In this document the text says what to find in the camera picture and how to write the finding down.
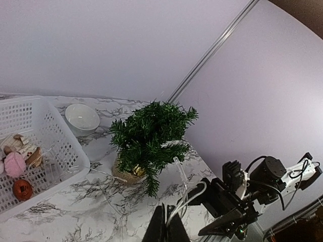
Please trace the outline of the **white plastic basket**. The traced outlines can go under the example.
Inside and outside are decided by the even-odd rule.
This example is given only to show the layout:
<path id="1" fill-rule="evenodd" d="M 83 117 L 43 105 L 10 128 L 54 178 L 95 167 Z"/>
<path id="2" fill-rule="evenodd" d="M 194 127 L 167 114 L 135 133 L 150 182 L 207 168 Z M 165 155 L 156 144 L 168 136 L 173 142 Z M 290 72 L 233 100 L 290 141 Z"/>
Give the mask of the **white plastic basket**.
<path id="1" fill-rule="evenodd" d="M 45 97 L 1 100 L 1 221 L 88 174 L 90 161 Z"/>

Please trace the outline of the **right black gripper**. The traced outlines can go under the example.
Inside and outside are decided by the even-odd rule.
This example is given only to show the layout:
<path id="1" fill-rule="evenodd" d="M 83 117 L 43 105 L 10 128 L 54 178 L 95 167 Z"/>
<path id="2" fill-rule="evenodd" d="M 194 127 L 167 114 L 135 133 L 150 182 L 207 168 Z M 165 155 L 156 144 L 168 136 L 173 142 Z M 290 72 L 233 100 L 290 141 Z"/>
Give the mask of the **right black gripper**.
<path id="1" fill-rule="evenodd" d="M 202 228 L 198 235 L 245 237 L 246 223 L 254 223 L 259 217 L 252 202 L 242 201 L 219 179 L 210 182 L 203 178 L 196 186 L 189 188 L 177 201 L 180 207 L 204 205 L 215 221 Z"/>

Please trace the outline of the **small green christmas tree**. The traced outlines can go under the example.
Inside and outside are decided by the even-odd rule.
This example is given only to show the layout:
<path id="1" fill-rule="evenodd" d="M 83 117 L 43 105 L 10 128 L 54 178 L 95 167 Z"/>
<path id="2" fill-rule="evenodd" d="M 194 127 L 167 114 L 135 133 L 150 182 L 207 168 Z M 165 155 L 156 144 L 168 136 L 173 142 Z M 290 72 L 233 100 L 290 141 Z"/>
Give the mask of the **small green christmas tree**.
<path id="1" fill-rule="evenodd" d="M 158 175 L 174 162 L 183 161 L 190 146 L 183 142 L 186 130 L 198 119 L 194 107 L 153 101 L 136 109 L 125 120 L 110 126 L 111 145 L 117 147 L 117 171 L 143 176 L 145 193 L 155 197 Z"/>

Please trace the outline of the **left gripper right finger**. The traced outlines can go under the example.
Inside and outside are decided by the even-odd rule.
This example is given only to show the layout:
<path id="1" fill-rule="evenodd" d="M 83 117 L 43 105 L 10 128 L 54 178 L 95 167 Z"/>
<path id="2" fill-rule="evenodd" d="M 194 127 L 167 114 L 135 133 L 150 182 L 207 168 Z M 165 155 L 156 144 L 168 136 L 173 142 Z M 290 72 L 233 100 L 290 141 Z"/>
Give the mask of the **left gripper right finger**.
<path id="1" fill-rule="evenodd" d="M 181 217 L 176 214 L 168 225 L 168 242 L 190 242 Z"/>

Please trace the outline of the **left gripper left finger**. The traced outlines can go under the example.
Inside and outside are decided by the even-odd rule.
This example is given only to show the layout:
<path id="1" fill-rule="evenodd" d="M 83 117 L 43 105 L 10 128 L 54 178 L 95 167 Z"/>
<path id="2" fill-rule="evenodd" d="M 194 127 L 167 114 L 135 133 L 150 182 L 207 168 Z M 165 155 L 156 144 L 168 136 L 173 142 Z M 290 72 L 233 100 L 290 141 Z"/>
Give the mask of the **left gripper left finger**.
<path id="1" fill-rule="evenodd" d="M 164 205 L 158 205 L 152 215 L 148 228 L 145 232 L 147 242 L 167 241 L 166 209 Z"/>

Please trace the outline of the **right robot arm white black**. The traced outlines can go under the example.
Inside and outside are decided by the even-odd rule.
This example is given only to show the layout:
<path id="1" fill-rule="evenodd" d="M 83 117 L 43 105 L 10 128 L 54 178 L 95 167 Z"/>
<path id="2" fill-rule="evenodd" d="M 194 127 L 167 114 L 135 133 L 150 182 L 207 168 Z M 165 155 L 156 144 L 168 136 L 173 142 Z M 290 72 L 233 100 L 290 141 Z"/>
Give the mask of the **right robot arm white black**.
<path id="1" fill-rule="evenodd" d="M 297 164 L 288 168 L 272 156 L 260 156 L 246 169 L 242 169 L 237 160 L 229 161 L 222 166 L 222 178 L 203 178 L 178 205 L 181 208 L 203 205 L 215 218 L 199 231 L 199 236 L 236 236 L 244 240 L 248 226 L 270 205 L 280 201 L 282 209 L 286 210 L 289 203 L 285 203 L 284 197 L 294 197 L 321 174 L 321 168 L 314 165 L 310 153 L 305 153 Z"/>

